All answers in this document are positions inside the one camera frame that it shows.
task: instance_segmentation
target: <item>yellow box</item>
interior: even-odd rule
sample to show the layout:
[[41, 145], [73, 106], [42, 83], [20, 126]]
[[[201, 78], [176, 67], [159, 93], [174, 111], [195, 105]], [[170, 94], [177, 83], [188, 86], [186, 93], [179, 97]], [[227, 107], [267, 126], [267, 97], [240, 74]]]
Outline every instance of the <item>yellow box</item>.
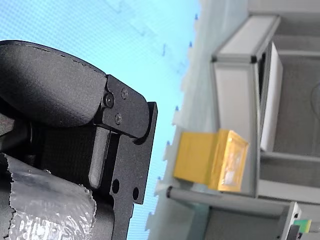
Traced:
[[231, 130], [183, 132], [173, 176], [214, 190], [239, 192], [248, 146]]

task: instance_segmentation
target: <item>transparent tape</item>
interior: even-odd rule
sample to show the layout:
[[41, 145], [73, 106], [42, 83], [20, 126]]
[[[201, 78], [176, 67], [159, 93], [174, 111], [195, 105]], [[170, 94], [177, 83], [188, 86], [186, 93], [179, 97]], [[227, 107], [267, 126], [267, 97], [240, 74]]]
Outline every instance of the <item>transparent tape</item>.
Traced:
[[7, 156], [10, 206], [7, 240], [90, 240], [96, 202], [85, 187]]

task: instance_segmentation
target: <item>green component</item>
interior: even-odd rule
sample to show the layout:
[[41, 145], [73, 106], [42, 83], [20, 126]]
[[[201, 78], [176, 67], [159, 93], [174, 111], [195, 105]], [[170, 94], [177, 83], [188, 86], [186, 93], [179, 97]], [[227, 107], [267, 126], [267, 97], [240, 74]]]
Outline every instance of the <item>green component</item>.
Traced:
[[308, 233], [310, 230], [311, 222], [312, 220], [295, 220], [293, 224], [300, 226], [300, 233]]

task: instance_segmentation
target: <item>crumpled foil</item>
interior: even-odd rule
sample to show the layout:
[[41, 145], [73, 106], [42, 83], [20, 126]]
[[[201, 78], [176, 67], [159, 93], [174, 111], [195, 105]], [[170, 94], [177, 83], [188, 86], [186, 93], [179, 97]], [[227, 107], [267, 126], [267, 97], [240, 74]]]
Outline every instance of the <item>crumpled foil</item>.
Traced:
[[7, 240], [90, 240], [96, 202], [85, 187], [7, 156], [10, 206]]

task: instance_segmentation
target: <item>blue floor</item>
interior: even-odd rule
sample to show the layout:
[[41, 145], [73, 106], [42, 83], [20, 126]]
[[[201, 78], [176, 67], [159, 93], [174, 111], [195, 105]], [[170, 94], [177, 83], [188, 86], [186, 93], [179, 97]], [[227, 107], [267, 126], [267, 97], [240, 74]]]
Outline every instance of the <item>blue floor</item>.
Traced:
[[154, 190], [162, 177], [173, 113], [183, 94], [187, 51], [195, 38], [198, 0], [2, 0], [0, 40], [24, 40], [77, 56], [112, 74], [147, 101], [156, 101], [158, 121], [144, 205], [135, 205], [128, 240], [145, 240]]

